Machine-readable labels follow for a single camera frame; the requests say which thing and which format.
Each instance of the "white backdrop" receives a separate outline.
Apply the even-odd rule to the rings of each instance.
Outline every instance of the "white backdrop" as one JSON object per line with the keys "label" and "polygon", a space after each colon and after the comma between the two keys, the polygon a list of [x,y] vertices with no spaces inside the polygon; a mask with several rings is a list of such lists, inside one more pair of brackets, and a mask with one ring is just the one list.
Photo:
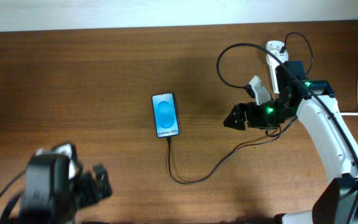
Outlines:
{"label": "white backdrop", "polygon": [[0,0],[0,31],[358,19],[358,0]]}

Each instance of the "green light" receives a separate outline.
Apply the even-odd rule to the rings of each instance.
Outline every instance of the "green light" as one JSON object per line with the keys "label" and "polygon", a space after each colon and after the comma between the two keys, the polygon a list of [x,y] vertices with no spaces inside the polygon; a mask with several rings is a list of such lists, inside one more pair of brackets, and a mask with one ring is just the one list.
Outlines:
{"label": "green light", "polygon": [[274,111],[273,108],[267,108],[267,113],[271,113],[271,112],[273,112],[273,111]]}

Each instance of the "wooden table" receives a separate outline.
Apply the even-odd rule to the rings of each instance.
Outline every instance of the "wooden table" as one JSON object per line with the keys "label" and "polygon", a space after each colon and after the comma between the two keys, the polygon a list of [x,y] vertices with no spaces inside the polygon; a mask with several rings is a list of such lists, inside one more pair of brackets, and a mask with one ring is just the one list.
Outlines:
{"label": "wooden table", "polygon": [[[106,166],[114,190],[78,221],[219,223],[311,209],[327,182],[302,124],[273,144],[243,149],[206,182],[183,186],[168,174],[151,103],[154,94],[175,93],[174,173],[203,177],[240,142],[266,140],[257,129],[223,126],[235,104],[252,99],[218,78],[218,55],[291,31],[312,45],[309,78],[328,80],[342,111],[357,110],[358,21],[0,33],[0,190],[36,149],[71,141],[85,170]],[[300,37],[290,37],[288,51],[308,68]],[[238,85],[259,75],[270,88],[265,54],[255,49],[230,50],[221,71]],[[358,142],[358,117],[345,121]],[[0,215],[23,183],[3,196]]]}

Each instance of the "brown wooden surface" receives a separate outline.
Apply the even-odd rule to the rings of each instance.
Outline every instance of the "brown wooden surface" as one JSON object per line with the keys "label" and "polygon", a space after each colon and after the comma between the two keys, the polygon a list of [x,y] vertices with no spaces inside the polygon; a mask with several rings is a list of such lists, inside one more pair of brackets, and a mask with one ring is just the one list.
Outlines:
{"label": "brown wooden surface", "polygon": [[[218,55],[291,31],[313,47],[309,78],[327,79],[341,110],[355,111],[358,21],[0,33],[0,190],[36,149],[71,141],[85,170],[106,166],[114,190],[78,212],[78,221],[218,223],[311,209],[327,183],[300,123],[273,144],[245,148],[206,182],[183,186],[168,174],[167,142],[156,137],[151,103],[154,94],[174,92],[181,131],[172,140],[175,173],[183,180],[206,175],[234,146],[264,136],[223,126],[236,103],[252,99],[220,81]],[[308,68],[301,38],[291,37],[288,50]],[[270,88],[265,54],[254,49],[229,51],[221,71],[238,85],[259,75]],[[358,142],[358,117],[345,121]],[[0,214],[23,183],[3,196]]]}

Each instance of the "phone screen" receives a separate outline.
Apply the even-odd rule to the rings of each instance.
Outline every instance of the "phone screen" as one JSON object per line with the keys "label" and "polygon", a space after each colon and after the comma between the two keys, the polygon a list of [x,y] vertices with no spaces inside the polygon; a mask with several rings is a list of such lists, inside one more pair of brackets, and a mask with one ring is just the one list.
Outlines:
{"label": "phone screen", "polygon": [[157,137],[162,138],[179,134],[173,94],[154,95],[152,101]]}

